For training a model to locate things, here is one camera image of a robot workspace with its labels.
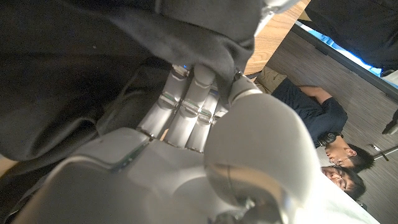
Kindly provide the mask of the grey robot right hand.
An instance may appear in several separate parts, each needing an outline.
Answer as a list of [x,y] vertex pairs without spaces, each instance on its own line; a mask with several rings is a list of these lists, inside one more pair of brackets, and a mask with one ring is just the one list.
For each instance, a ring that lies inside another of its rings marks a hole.
[[169,80],[138,130],[121,128],[62,161],[16,223],[306,223],[320,172],[299,116],[246,77],[208,130],[214,71]]

